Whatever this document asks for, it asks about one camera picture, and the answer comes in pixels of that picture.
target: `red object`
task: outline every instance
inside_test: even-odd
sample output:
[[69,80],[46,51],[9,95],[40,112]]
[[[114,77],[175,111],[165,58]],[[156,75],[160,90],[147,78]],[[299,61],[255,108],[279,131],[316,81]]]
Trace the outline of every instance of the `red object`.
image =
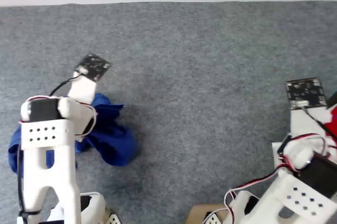
[[331,111],[331,114],[332,114],[331,122],[325,125],[334,135],[337,135],[337,106]]

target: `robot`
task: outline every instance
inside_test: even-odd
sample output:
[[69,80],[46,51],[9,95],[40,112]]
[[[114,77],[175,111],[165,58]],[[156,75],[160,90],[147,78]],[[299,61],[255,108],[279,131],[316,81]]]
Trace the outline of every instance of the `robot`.
[[[97,82],[109,67],[109,62],[89,54],[75,68],[73,77],[49,96],[33,96],[23,103],[17,162],[18,224],[120,224],[118,216],[106,208],[104,197],[98,192],[80,193],[75,178],[75,140],[81,142],[95,125],[97,114],[90,104]],[[67,82],[72,84],[68,95],[54,96]],[[46,151],[54,151],[54,164],[49,169]],[[59,203],[47,222],[40,222],[49,187],[55,190]]]
[[[219,211],[228,211],[222,224],[324,224],[335,213],[337,137],[327,125],[331,125],[337,100],[334,97],[327,104],[318,78],[288,81],[286,90],[291,132],[283,142],[272,144],[275,170],[230,189],[225,207],[207,213],[202,224],[221,223]],[[274,176],[261,199],[243,190]],[[228,196],[233,198],[230,204]],[[292,215],[280,217],[283,209]]]
[[[90,103],[97,82],[109,67],[109,62],[89,54],[75,68],[73,77],[49,96],[34,96],[22,105],[17,224],[121,223],[106,208],[102,195],[80,193],[75,179],[75,140],[81,141],[95,125],[96,111]],[[54,96],[67,82],[72,84],[67,97]],[[337,137],[326,125],[332,121],[331,111],[337,102],[327,104],[318,78],[288,81],[286,88],[291,132],[283,142],[272,145],[275,170],[230,189],[222,208],[208,212],[199,221],[186,223],[220,224],[217,212],[227,211],[222,224],[324,224],[335,213]],[[54,151],[54,165],[49,169],[46,151]],[[276,179],[261,199],[244,190],[274,176]],[[41,222],[40,210],[49,187],[54,188],[59,203],[47,222]],[[230,204],[228,196],[233,198]],[[293,215],[280,217],[283,208],[290,209]]]

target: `gray carpet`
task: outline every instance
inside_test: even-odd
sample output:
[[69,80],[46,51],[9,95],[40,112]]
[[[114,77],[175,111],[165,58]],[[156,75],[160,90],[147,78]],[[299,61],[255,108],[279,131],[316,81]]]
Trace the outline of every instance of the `gray carpet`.
[[21,103],[88,51],[113,63],[98,91],[126,105],[120,123],[140,152],[126,167],[78,155],[81,191],[101,192],[123,224],[178,224],[272,170],[271,142],[289,130],[286,80],[319,76],[326,95],[337,89],[337,3],[0,8],[0,223],[16,223],[7,146]]

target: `blue fabric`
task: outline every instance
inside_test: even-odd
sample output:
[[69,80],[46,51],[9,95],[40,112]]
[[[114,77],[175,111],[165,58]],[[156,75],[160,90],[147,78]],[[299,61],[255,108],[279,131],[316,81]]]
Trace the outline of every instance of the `blue fabric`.
[[[108,164],[115,166],[127,165],[137,152],[137,143],[128,128],[115,122],[123,105],[112,104],[105,95],[96,93],[92,106],[97,111],[96,125],[82,142],[75,142],[76,153],[93,147],[97,149],[102,159]],[[8,148],[8,162],[15,173],[17,171],[17,148],[20,142],[21,126],[12,135]],[[53,151],[47,151],[46,164],[49,168],[53,166]]]

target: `black wire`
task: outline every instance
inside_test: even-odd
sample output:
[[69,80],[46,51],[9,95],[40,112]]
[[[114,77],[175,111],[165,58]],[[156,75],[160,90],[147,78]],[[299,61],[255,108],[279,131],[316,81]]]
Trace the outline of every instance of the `black wire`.
[[21,165],[22,165],[22,157],[21,157],[21,144],[17,147],[17,193],[19,197],[19,208],[20,212],[25,210],[25,203],[23,201],[22,195],[22,179],[21,179]]
[[25,210],[25,202],[23,199],[23,192],[22,192],[22,178],[21,178],[21,167],[22,167],[22,150],[21,150],[21,144],[17,146],[17,169],[16,169],[16,175],[17,175],[17,195],[19,198],[19,216],[22,217],[23,223],[28,224],[28,216],[29,215],[38,215],[41,210],[39,211],[31,211],[26,212]]
[[306,108],[302,108],[302,110],[312,119],[314,120],[325,132],[327,132],[333,139],[334,141],[337,143],[337,136],[330,131],[330,129],[324,125],[321,121],[315,119],[308,111]]
[[53,90],[51,91],[51,93],[49,94],[49,96],[54,95],[54,93],[55,93],[56,91],[58,91],[63,85],[67,84],[68,82],[70,82],[70,81],[72,81],[72,80],[75,80],[75,79],[79,78],[81,75],[82,75],[82,74],[79,74],[78,76],[75,76],[75,77],[69,78],[68,80],[63,81],[63,82],[60,83],[55,89],[53,89]]
[[288,169],[290,169],[290,167],[289,167],[288,164],[285,164],[285,163],[284,164],[280,164],[279,166],[276,167],[276,169],[273,170],[273,172],[269,173],[268,175],[266,175],[264,177],[261,177],[261,178],[255,178],[255,179],[253,179],[253,180],[251,180],[251,181],[249,181],[247,183],[243,183],[242,185],[234,187],[234,188],[239,188],[239,187],[242,187],[242,186],[246,186],[246,185],[248,185],[250,183],[255,183],[255,182],[259,182],[261,180],[264,180],[264,179],[270,177],[271,175],[275,174],[280,168],[288,168]]

